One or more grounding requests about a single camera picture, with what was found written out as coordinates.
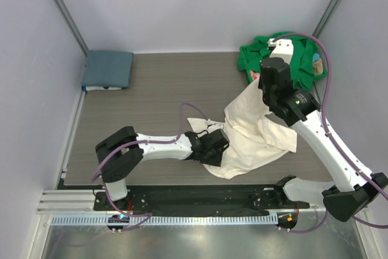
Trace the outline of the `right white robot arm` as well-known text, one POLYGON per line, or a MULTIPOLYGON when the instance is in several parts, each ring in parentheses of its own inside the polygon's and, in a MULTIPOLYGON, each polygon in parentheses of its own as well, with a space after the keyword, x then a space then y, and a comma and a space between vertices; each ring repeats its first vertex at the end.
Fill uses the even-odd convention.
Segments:
POLYGON ((280 181, 281 188, 273 193, 279 207, 294 201, 324 206, 338 221, 349 221, 371 203, 387 186, 383 173, 366 167, 343 143, 322 117, 320 104, 303 89, 294 89, 289 65, 279 57, 260 63, 259 89, 263 102, 278 118, 300 135, 321 160, 332 180, 318 182, 289 176, 280 181))

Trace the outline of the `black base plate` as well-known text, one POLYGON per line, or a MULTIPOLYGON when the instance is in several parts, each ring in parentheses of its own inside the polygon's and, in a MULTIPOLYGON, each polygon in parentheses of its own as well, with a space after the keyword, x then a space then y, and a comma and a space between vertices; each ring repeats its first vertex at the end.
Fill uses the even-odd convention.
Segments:
POLYGON ((127 196, 115 205, 154 217, 265 216, 270 209, 310 207, 290 201, 274 184, 129 186, 127 196))

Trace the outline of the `left aluminium frame post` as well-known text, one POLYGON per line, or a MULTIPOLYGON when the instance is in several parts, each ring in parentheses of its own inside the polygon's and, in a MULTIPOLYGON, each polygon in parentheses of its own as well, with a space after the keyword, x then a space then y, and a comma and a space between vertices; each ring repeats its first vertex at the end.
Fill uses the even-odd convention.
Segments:
POLYGON ((55 6, 57 6, 63 20, 67 24, 68 28, 70 29, 73 37, 75 38, 76 42, 78 43, 80 49, 82 52, 86 55, 88 53, 88 46, 84 41, 84 38, 82 37, 75 21, 73 20, 64 0, 53 0, 55 3, 55 6))

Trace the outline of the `cyan blue t shirt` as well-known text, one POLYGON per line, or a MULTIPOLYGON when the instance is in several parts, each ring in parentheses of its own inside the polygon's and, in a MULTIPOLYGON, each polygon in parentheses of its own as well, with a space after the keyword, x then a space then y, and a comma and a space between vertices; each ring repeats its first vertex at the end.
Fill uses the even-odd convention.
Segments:
POLYGON ((316 62, 316 61, 319 60, 319 59, 320 59, 320 55, 319 55, 318 53, 315 53, 315 54, 313 55, 312 62, 316 62))

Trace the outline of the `cream white t shirt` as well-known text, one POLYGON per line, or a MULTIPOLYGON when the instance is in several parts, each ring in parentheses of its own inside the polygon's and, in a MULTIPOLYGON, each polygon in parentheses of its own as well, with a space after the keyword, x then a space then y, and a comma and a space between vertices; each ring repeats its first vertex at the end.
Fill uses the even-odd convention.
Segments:
MULTIPOLYGON (((230 180, 295 153, 297 133, 267 118, 271 113, 263 102, 259 80, 251 82, 224 109, 225 129, 230 143, 222 155, 221 167, 205 165, 212 175, 230 180)), ((194 132, 206 129, 205 119, 187 119, 194 132)))

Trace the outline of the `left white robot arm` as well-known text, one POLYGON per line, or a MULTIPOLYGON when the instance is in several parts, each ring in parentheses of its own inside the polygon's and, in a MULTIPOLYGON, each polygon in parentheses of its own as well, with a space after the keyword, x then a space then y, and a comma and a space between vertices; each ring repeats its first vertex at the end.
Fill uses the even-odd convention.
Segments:
POLYGON ((219 167, 229 143, 223 129, 147 136, 126 126, 95 146, 99 166, 92 180, 101 177, 108 191, 108 204, 115 210, 123 210, 129 202, 125 179, 139 163, 174 159, 219 167))

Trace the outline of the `pink t shirt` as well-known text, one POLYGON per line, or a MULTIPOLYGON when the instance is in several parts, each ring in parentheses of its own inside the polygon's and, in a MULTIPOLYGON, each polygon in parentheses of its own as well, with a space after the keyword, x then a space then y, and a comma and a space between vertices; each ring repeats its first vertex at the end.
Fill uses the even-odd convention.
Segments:
POLYGON ((253 82, 254 80, 257 80, 260 78, 260 73, 250 70, 249 71, 249 78, 250 78, 250 81, 253 82))

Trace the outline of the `folded blue t shirt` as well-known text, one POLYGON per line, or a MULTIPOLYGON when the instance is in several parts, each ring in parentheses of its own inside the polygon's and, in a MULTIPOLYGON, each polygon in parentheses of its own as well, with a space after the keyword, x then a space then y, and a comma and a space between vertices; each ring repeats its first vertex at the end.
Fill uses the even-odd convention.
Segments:
POLYGON ((89 50, 81 90, 129 88, 133 53, 117 50, 89 50))

